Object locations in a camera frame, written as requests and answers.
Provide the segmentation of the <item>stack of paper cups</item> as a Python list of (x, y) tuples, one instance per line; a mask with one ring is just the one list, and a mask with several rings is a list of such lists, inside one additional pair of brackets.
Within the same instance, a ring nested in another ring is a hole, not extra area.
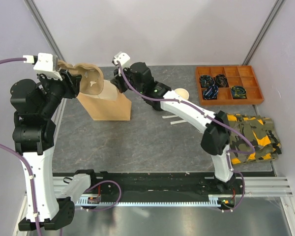
[(177, 88), (175, 89), (175, 93), (177, 93), (182, 98), (189, 100), (189, 92), (184, 88)]

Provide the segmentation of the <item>brown paper bag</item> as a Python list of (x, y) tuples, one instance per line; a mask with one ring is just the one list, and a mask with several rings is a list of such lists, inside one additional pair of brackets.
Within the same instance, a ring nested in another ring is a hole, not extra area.
[(131, 101), (108, 80), (103, 80), (101, 92), (98, 89), (97, 82), (83, 80), (80, 83), (77, 98), (90, 117), (98, 121), (129, 121)]

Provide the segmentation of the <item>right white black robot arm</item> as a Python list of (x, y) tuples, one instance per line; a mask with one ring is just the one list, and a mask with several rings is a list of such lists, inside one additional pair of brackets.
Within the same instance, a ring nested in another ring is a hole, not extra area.
[(235, 175), (229, 155), (231, 128), (227, 115), (222, 111), (215, 113), (203, 109), (154, 80), (144, 62), (128, 65), (115, 59), (112, 63), (116, 69), (111, 82), (120, 92), (131, 90), (155, 110), (177, 115), (202, 133), (201, 147), (212, 158), (216, 190), (228, 193), (233, 188)]

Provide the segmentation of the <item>cardboard cup carrier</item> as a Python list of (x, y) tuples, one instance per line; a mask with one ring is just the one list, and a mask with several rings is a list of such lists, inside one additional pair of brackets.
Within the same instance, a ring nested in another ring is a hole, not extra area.
[(72, 75), (81, 75), (80, 93), (99, 95), (104, 88), (104, 75), (101, 69), (90, 63), (68, 64), (58, 60), (58, 67), (68, 70)]

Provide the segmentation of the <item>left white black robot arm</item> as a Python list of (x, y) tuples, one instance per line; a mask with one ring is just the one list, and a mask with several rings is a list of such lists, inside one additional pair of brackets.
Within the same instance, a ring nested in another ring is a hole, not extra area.
[(56, 124), (52, 116), (63, 99), (77, 97), (82, 79), (65, 69), (55, 75), (39, 73), (38, 83), (23, 79), (10, 89), (10, 103), (16, 110), (12, 139), (22, 158), (29, 201), (27, 215), (18, 224), (20, 231), (62, 229), (72, 222), (74, 206), (84, 192), (94, 193), (98, 188), (94, 170), (77, 170), (62, 192), (55, 193), (52, 159)]

